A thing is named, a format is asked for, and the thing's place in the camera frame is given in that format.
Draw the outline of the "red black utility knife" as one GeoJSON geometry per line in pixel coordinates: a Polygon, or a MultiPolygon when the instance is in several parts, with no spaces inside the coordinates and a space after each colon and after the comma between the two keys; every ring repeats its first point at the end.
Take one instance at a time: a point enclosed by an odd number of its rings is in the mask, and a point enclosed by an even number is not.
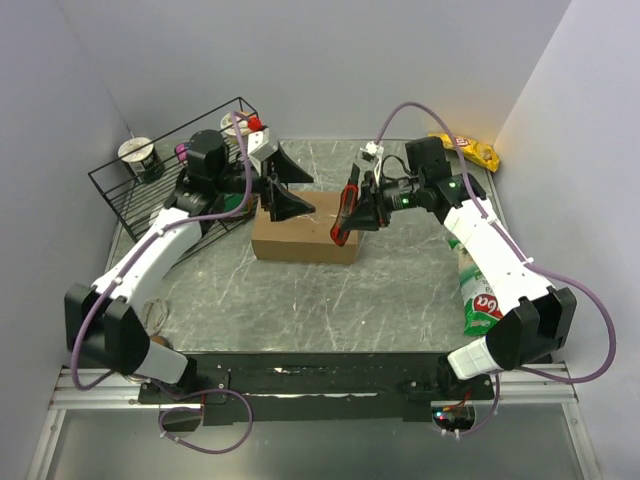
{"type": "Polygon", "coordinates": [[[340,194],[338,213],[330,230],[331,240],[337,246],[344,246],[349,238],[349,232],[344,229],[344,223],[353,212],[358,195],[359,188],[355,184],[347,184],[340,194]]]}

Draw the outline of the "brown cardboard express box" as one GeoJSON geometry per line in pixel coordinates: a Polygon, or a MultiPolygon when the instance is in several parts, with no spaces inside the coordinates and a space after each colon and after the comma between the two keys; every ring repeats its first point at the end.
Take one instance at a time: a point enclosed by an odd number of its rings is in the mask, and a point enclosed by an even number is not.
{"type": "Polygon", "coordinates": [[[251,245],[258,260],[351,265],[356,261],[359,236],[352,233],[344,246],[336,245],[330,230],[338,213],[340,193],[294,191],[316,211],[272,222],[262,207],[255,215],[251,245]]]}

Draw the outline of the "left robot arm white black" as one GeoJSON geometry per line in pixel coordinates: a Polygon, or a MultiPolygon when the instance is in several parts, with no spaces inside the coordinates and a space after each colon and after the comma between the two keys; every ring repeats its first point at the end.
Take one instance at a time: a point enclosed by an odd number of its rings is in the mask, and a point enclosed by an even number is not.
{"type": "Polygon", "coordinates": [[[85,387],[78,373],[85,358],[111,373],[160,381],[174,401],[191,399],[198,389],[197,362],[151,339],[139,318],[147,297],[214,224],[240,214],[251,197],[259,196],[273,222],[314,212],[287,188],[311,184],[313,177],[268,128],[237,141],[240,157],[233,160],[221,132],[196,132],[187,142],[175,188],[146,234],[91,285],[74,284],[65,294],[66,341],[77,389],[85,387]]]}

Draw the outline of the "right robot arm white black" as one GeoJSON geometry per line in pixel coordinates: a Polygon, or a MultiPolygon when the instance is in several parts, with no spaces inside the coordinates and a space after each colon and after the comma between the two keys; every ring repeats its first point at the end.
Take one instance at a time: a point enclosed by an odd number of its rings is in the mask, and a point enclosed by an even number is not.
{"type": "Polygon", "coordinates": [[[440,139],[425,137],[405,146],[400,178],[382,173],[383,149],[369,142],[359,152],[370,169],[354,165],[340,198],[330,235],[346,243],[352,231],[377,231],[392,213],[423,208],[434,214],[470,255],[489,283],[503,317],[482,338],[447,354],[437,386],[456,399],[472,378],[510,371],[559,350],[566,342],[577,300],[531,271],[496,216],[477,180],[455,175],[440,139]]]}

